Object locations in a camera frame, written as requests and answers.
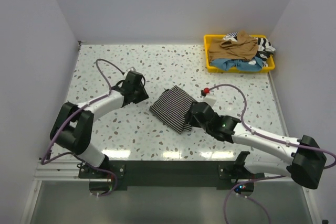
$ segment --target striped cloth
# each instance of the striped cloth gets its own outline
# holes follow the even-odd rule
[[[187,92],[178,86],[165,90],[149,110],[164,124],[181,134],[184,130],[191,131],[191,125],[186,124],[185,115],[193,102],[196,102]]]

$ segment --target white tabletop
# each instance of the white tabletop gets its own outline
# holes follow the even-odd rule
[[[107,92],[107,84],[94,62],[110,60],[122,70],[130,67],[142,73],[149,99],[112,111],[93,125],[91,142],[110,159],[124,160],[235,160],[240,151],[249,150],[256,158],[267,154],[253,148],[223,143],[194,128],[181,135],[164,126],[150,111],[160,94],[178,85],[197,100],[200,91],[215,84],[238,86],[247,97],[245,120],[260,129],[283,134],[267,74],[208,73],[203,45],[83,45],[73,73],[67,100],[87,101]],[[112,66],[101,62],[111,84],[121,79]],[[214,110],[220,115],[239,118],[243,108],[240,94],[229,87],[215,91]],[[65,149],[55,145],[52,155]]]

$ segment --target blue cloth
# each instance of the blue cloth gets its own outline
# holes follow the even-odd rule
[[[241,71],[251,71],[256,72],[260,71],[263,68],[262,59],[255,57],[252,61],[255,60],[256,63],[249,64],[250,61],[242,61],[242,60],[230,60],[230,59],[217,59],[210,63],[211,66],[218,67],[225,71],[229,70],[231,67],[236,66],[238,70]]]

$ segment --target yellow bin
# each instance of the yellow bin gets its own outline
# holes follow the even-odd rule
[[[208,55],[208,49],[210,47],[210,44],[213,39],[222,39],[225,35],[218,35],[218,34],[206,34],[204,35],[204,48],[205,48],[205,61],[206,61],[206,68],[208,69],[208,72],[210,73],[268,73],[268,71],[275,69],[275,64],[273,61],[273,55],[271,55],[267,59],[268,67],[263,67],[258,72],[251,72],[251,71],[241,71],[238,70],[237,67],[232,67],[229,70],[225,71],[215,66],[209,65],[209,55]],[[258,37],[258,38],[266,38],[264,35],[251,35],[252,37]]]

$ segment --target pile of clothes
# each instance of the pile of clothes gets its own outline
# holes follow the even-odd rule
[[[209,50],[209,63],[225,71],[236,66],[238,70],[260,71],[267,67],[267,59],[275,48],[268,39],[249,36],[245,31],[213,39]]]

